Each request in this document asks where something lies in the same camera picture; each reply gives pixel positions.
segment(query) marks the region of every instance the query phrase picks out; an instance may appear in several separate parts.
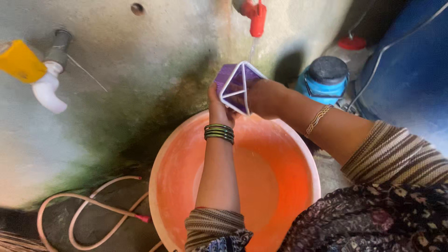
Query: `blue plastic container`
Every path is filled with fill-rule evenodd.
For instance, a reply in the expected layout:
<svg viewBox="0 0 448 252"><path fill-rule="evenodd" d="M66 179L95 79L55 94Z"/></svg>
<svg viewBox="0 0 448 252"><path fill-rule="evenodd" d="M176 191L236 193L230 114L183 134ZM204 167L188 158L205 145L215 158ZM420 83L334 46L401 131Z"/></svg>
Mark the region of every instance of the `blue plastic container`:
<svg viewBox="0 0 448 252"><path fill-rule="evenodd" d="M299 75L296 91L322 104L334 105L344 95L348 80L347 65L339 58L324 56Z"/></svg>
<svg viewBox="0 0 448 252"><path fill-rule="evenodd" d="M397 17L355 84L365 86L380 50L434 15L446 0L413 0ZM381 119L431 142L448 156L448 9L384 52L358 105L364 117Z"/></svg>

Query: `concrete wall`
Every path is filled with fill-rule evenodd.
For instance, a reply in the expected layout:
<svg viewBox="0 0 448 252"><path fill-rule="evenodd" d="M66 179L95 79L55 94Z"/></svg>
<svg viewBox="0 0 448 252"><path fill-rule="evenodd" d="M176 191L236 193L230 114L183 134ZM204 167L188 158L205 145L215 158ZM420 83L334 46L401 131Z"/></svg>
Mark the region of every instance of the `concrete wall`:
<svg viewBox="0 0 448 252"><path fill-rule="evenodd" d="M224 63L246 60L249 19L231 0L0 1L0 40L44 52L60 27L69 54L105 92L68 64L54 115L31 87L0 73L0 206L32 209L59 191L89 188L147 167L169 133L207 108L207 86ZM271 78L303 68L336 36L351 0L265 0L264 36L252 63ZM285 59L295 59L285 64Z"/></svg>

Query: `pink hose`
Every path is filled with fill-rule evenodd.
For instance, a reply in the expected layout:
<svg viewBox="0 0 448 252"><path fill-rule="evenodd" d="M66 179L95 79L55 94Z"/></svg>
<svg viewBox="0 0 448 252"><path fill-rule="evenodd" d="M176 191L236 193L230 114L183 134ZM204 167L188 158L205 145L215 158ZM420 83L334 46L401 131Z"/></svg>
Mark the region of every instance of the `pink hose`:
<svg viewBox="0 0 448 252"><path fill-rule="evenodd" d="M82 200L85 200L85 202L78 208L78 210L76 211L75 215L72 218L72 221L70 222L70 227L69 227L69 239L70 239L70 243L77 249L79 250L91 250L94 249L96 247L98 247L99 245L103 244L105 241L107 241L107 239L109 239L117 230L118 228L123 224L123 222L128 218L128 217L137 217L141 220L147 220L148 217L145 216L138 216L135 213L132 213L132 211L146 198L148 197L148 192L146 192L145 194L143 194L135 203L134 205L128 210L121 210L115 207L111 207L108 205L105 205L103 203L100 203L96 200L94 200L93 198L100 192L102 191L104 188L110 186L111 184L120 181L120 180L124 180L124 179L137 179L137 180L141 180L142 177L137 177L137 176L123 176L123 177L119 177L116 179L113 179L107 183L105 183L104 185L102 185L100 188L96 189L89 197L83 196L83 195L79 195L79 194L75 194L75 193L59 193L56 195L53 195L51 197L49 197L48 199L46 199L42 205L39 208L39 212L37 215L37 231L39 232L39 236L40 239L42 240L43 244L45 245L45 247L50 251L50 252L58 252L47 240L47 238L45 237L45 234L43 232L43 227L42 227L42 216L43 216L43 212L45 210L45 207L47 206L47 204L55 198L59 198L59 197L74 197L74 198L79 198ZM97 206L100 206L102 208L111 210L113 212L116 213L121 213L124 216L121 218L121 220L115 225L115 227L112 228L112 230L104 237L102 238L99 242L90 245L90 246L82 246L80 244L78 244L76 242L76 239L73 235L73 228L75 226L75 222L76 219L78 218L79 214L81 213L81 211L84 209L84 207L88 204L88 203L92 203L95 204ZM160 241L159 243L157 243L151 250L155 251L158 247L160 247L162 245L162 242Z"/></svg>

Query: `striped sleeve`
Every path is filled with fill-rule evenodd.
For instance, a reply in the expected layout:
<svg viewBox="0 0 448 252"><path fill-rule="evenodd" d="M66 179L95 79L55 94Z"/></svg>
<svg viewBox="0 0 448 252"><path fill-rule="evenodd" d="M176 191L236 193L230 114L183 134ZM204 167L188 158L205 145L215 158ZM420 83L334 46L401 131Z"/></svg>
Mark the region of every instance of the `striped sleeve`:
<svg viewBox="0 0 448 252"><path fill-rule="evenodd" d="M244 248L252 237L252 232L244 227L244 216L226 210L194 209L185 219L185 228L187 229L186 252L207 251L199 248L207 247L212 241L229 236L232 237L233 246L239 244Z"/></svg>
<svg viewBox="0 0 448 252"><path fill-rule="evenodd" d="M353 183L434 185L448 182L448 160L434 146L376 121L368 137L342 167Z"/></svg>

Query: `white plastic frame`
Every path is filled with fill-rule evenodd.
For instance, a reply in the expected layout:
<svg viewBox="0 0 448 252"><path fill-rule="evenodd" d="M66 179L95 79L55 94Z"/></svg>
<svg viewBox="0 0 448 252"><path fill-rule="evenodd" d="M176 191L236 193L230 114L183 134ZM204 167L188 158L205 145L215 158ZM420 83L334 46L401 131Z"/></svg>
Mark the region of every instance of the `white plastic frame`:
<svg viewBox="0 0 448 252"><path fill-rule="evenodd" d="M238 68L240 68L240 66L241 66L241 70L242 70L241 74L243 76L243 90L239 90L239 91L236 91L236 92L233 92L233 93L225 95L224 91L227 89L227 86L230 84L230 81L235 76L235 74L237 73ZM220 98L221 102L224 103L227 107L232 108L233 110L235 110L236 112L238 112L240 114L243 114L243 115L246 115L246 116L250 116L250 110L249 110L249 106L247 104L247 85L246 85L246 71L245 71L245 67L249 67L249 69L254 71L259 77L267 79L266 76L264 76L260 71L258 71L258 69L256 69L252 64L250 64L247 61L241 61L240 63L238 63L235 66L235 69L233 69L233 71L230 74L229 78L225 82L223 89L219 93L219 98ZM244 93L244 106L246 108L247 113L244 113L243 111L241 111L236 106L233 106L231 103L229 103L228 101L224 100L224 98L235 96L235 95L239 95L241 93Z"/></svg>

